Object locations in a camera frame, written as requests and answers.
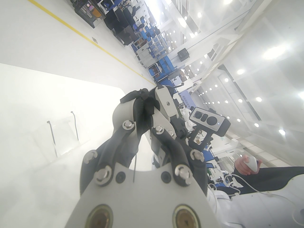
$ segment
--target cable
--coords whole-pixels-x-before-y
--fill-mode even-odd
[[[284,198],[284,199],[286,199],[287,201],[289,201],[289,202],[294,206],[294,210],[293,210],[292,215],[291,215],[293,221],[296,222],[298,225],[304,227],[304,224],[299,223],[299,222],[296,221],[296,219],[295,219],[295,212],[297,211],[297,209],[296,209],[297,206],[296,206],[296,204],[295,204],[294,202],[292,202],[291,200],[289,200],[288,198],[286,198],[286,197],[284,197],[284,196],[281,196],[281,195],[278,195],[278,194],[272,194],[272,193],[269,192],[269,191],[267,191],[267,192],[260,192],[260,191],[258,191],[257,189],[253,188],[250,184],[248,184],[242,177],[240,177],[239,175],[236,175],[236,174],[228,174],[228,175],[226,175],[226,176],[224,177],[224,182],[226,181],[226,177],[227,177],[227,176],[230,176],[230,175],[242,179],[242,180],[243,180],[251,189],[253,189],[254,191],[256,191],[256,192],[258,192],[258,193],[261,193],[261,194],[263,194],[263,195],[267,195],[267,196],[269,196],[269,197],[278,196],[278,197]],[[234,188],[234,187],[232,187],[232,186],[229,186],[229,187],[231,187],[231,188],[233,188],[233,189],[238,190],[239,192],[241,192],[239,189],[236,189],[236,188]]]
[[[216,187],[216,185],[215,185],[215,184],[210,183],[210,184],[208,184],[208,185],[212,185],[212,186],[214,186],[215,191],[217,191],[217,187]]]
[[[212,192],[212,194],[213,194],[213,197],[214,197],[214,201],[215,201],[215,211],[214,211],[214,214],[216,214],[216,212],[217,212],[217,199],[216,199],[216,196],[215,196],[215,194],[214,194],[214,190],[211,188],[211,186],[210,185],[208,185],[208,188],[210,189],[210,191]]]
[[[235,188],[235,187],[232,187],[231,185],[229,185],[229,184],[226,183],[226,178],[227,178],[228,176],[232,176],[232,175],[234,175],[234,174],[227,174],[227,175],[224,177],[224,185],[227,186],[227,187],[230,187],[230,188],[232,188],[232,189],[234,189],[234,190],[237,190],[237,191],[238,191],[238,194],[240,194],[241,191],[240,191],[239,189],[237,189],[237,188]]]

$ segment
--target black box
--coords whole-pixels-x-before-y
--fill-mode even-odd
[[[189,58],[189,53],[186,49],[182,49],[181,51],[179,51],[177,53],[179,60],[182,62],[183,60],[186,60],[187,58]]]

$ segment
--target handheld controller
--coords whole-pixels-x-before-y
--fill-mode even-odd
[[[248,162],[245,162],[245,164],[247,164],[247,166],[252,169],[254,172],[257,172],[257,160],[254,156],[249,156],[248,157]]]

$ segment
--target white floor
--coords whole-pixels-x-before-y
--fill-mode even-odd
[[[104,23],[92,29],[66,0],[35,1],[127,66],[27,0],[1,1],[8,5],[0,15],[0,227],[64,227],[79,199],[83,155],[111,136],[112,112],[124,94],[154,85],[129,47]],[[71,123],[64,125],[69,135],[59,127],[72,110],[80,143]],[[61,151],[73,148],[58,159],[44,133],[47,120]],[[150,169],[151,156],[143,137],[137,169]]]

